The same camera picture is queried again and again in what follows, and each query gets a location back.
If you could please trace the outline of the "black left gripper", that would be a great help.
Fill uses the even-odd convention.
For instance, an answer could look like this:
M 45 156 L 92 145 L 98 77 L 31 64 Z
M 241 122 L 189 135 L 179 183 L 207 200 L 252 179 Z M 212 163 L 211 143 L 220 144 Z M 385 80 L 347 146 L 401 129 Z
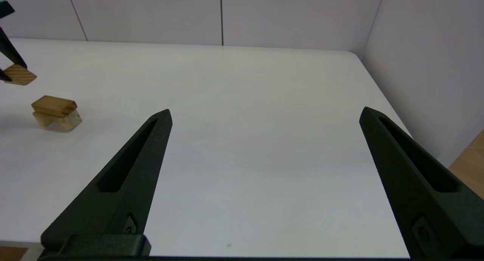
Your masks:
M 14 8 L 8 1 L 0 1 L 0 19 L 9 16 L 15 12 Z M 0 28 L 0 52 L 6 56 L 14 65 L 19 65 L 28 69 L 26 62 L 22 56 L 17 52 L 9 37 L 2 28 Z M 0 69 L 0 80 L 5 82 L 12 82 L 11 78 L 4 70 Z

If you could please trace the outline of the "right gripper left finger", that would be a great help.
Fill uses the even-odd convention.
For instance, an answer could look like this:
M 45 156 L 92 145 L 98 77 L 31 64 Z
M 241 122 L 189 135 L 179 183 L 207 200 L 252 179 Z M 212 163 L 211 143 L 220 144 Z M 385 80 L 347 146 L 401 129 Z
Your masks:
M 152 115 L 42 233 L 46 250 L 69 238 L 143 235 L 168 139 L 171 112 Z

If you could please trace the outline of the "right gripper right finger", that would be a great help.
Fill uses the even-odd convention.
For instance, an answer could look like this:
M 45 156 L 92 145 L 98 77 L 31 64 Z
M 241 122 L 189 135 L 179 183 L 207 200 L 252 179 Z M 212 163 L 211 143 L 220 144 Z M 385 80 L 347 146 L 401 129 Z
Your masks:
M 483 199 L 380 111 L 359 124 L 410 258 L 482 261 Z

